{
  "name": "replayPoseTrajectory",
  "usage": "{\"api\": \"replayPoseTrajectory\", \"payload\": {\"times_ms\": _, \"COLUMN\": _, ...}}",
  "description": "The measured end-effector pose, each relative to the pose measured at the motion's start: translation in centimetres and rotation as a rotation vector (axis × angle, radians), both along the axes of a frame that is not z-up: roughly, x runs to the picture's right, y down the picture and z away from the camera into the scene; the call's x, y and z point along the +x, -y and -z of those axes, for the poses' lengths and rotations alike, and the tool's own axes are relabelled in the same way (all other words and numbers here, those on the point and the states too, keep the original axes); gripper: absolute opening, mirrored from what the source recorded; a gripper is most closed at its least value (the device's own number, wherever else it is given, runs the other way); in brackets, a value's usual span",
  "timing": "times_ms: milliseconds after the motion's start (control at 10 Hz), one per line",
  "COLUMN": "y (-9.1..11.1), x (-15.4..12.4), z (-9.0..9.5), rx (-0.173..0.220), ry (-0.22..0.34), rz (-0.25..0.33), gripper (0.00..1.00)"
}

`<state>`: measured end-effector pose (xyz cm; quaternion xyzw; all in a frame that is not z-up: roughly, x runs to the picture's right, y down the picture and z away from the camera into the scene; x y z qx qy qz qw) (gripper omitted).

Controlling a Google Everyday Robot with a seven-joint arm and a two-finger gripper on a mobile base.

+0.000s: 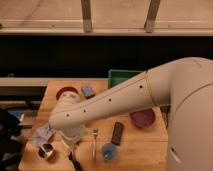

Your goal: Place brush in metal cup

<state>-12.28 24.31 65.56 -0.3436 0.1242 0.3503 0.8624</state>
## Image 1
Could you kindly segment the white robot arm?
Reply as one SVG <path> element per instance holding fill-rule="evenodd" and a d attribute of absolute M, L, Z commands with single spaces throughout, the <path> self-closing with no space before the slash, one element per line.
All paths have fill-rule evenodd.
<path fill-rule="evenodd" d="M 181 58 L 144 71 L 83 102 L 60 90 L 49 123 L 65 137 L 83 124 L 170 107 L 166 171 L 213 171 L 213 59 Z"/>

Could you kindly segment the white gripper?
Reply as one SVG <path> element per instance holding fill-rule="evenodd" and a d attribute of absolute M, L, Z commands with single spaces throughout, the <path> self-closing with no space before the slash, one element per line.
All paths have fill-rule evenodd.
<path fill-rule="evenodd" d="M 60 131 L 62 139 L 67 144 L 75 144 L 81 140 L 81 138 L 85 135 L 85 126 L 80 125 L 74 128 L 66 128 Z"/>

